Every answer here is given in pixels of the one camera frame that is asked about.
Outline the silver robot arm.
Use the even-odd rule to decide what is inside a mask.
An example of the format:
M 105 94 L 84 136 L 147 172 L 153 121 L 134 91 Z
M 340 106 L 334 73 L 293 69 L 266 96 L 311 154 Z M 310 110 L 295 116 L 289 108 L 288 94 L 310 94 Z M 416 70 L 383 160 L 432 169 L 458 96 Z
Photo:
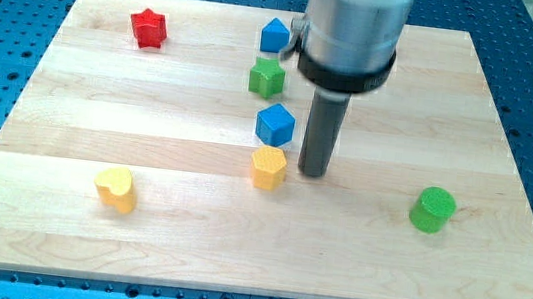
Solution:
M 340 94 L 382 86 L 396 60 L 396 46 L 414 0 L 309 0 L 291 22 L 285 61 L 298 55 L 301 74 Z

